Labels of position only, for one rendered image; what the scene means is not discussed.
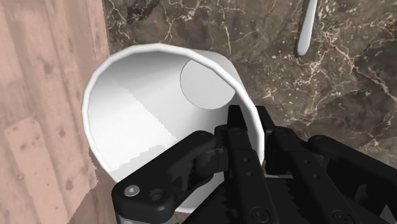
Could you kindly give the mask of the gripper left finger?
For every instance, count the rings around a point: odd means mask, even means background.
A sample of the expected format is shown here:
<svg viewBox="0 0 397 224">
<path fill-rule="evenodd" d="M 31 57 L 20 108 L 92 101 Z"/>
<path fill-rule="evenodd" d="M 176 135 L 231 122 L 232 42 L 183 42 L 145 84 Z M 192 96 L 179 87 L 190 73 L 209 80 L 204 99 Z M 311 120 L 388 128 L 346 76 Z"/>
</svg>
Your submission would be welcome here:
<svg viewBox="0 0 397 224">
<path fill-rule="evenodd" d="M 117 183 L 111 192 L 117 224 L 172 224 L 176 208 L 219 172 L 223 182 L 183 224 L 279 224 L 237 105 L 214 133 L 193 132 Z"/>
</svg>

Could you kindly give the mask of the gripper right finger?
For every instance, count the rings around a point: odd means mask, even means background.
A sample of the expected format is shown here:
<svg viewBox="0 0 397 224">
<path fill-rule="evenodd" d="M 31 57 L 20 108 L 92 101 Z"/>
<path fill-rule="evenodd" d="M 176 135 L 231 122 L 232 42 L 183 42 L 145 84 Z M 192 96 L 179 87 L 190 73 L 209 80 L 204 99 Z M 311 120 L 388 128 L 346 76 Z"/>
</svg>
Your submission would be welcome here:
<svg viewBox="0 0 397 224">
<path fill-rule="evenodd" d="M 303 141 L 257 111 L 266 171 L 292 175 L 315 224 L 397 224 L 397 169 L 324 135 Z"/>
</svg>

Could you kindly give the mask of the white cup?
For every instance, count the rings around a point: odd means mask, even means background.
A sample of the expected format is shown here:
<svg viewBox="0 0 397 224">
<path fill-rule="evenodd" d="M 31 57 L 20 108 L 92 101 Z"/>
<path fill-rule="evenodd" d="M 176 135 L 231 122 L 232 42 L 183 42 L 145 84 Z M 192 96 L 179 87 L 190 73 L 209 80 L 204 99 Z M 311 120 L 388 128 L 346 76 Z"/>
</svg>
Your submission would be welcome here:
<svg viewBox="0 0 397 224">
<path fill-rule="evenodd" d="M 152 43 L 111 55 L 83 94 L 83 128 L 101 167 L 121 181 L 196 130 L 213 132 L 238 105 L 258 158 L 265 134 L 232 62 L 220 53 Z"/>
</svg>

